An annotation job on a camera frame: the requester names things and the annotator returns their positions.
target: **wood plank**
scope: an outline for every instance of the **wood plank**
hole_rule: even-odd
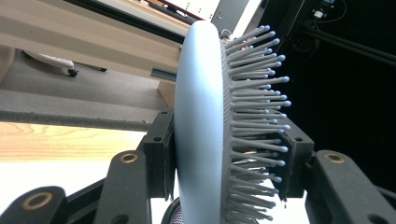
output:
[[[146,133],[0,122],[0,162],[109,161]]]

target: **hairbrush bristle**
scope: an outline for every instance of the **hairbrush bristle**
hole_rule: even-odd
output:
[[[279,43],[270,40],[256,48],[251,45],[273,37],[275,32],[255,37],[269,30],[261,26],[221,46],[224,90],[224,149],[222,171],[221,219],[223,223],[254,223],[254,219],[273,218],[264,214],[276,204],[267,201],[279,190],[262,185],[264,180],[280,183],[282,178],[268,168],[284,166],[279,153],[286,153],[276,137],[290,129],[277,125],[285,114],[271,112],[290,106],[287,96],[272,91],[272,85],[288,82],[288,77],[274,77],[285,56],[270,54],[268,48]]]

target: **floor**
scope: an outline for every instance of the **floor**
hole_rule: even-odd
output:
[[[146,131],[167,105],[159,82],[86,64],[66,69],[28,59],[17,50],[0,83],[0,120]]]

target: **black backdrop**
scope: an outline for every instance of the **black backdrop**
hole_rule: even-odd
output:
[[[331,35],[396,55],[396,1],[345,0],[345,16],[318,22]],[[277,29],[290,6],[287,0],[270,0],[261,24]],[[342,0],[325,21],[344,12]],[[299,32],[291,36],[294,42]],[[396,67],[361,56],[314,38],[307,52],[291,47],[277,69],[291,82],[280,88],[293,105],[284,112],[316,144],[350,156],[374,184],[396,191]]]

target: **gray carpet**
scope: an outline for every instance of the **gray carpet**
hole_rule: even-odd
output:
[[[75,63],[79,71],[28,59],[17,50],[0,83],[0,120],[145,131],[167,105],[149,78]]]

